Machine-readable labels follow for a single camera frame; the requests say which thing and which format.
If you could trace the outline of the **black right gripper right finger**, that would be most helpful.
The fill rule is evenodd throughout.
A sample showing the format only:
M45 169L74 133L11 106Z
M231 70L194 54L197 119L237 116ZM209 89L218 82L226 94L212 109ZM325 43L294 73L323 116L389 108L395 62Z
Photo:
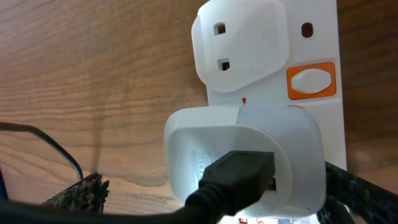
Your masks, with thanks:
M352 211L366 223L397 223L397 195L329 162L326 198L317 212L321 224L353 223Z

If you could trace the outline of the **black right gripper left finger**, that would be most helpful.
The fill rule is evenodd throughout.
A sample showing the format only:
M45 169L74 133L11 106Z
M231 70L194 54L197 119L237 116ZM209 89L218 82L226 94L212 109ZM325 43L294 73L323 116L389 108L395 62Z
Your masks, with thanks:
M94 172L81 181L42 203L47 208L57 208L72 212L102 214L106 197L109 194L109 181Z

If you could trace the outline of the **white USB charger plug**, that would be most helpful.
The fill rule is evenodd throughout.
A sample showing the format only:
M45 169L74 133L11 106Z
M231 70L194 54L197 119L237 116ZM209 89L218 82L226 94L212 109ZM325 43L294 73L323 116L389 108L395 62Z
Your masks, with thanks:
M193 193L204 170L229 151L273 152L275 175L250 218L307 217L325 201L326 171L317 122L294 106L207 106L172 114L164 129L169 179L179 202Z

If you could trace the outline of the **white power strip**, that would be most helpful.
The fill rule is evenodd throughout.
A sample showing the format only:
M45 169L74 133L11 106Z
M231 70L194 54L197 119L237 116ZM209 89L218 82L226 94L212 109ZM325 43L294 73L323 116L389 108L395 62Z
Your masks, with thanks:
M347 167L335 1L208 1L192 44L209 106L302 108L325 163Z

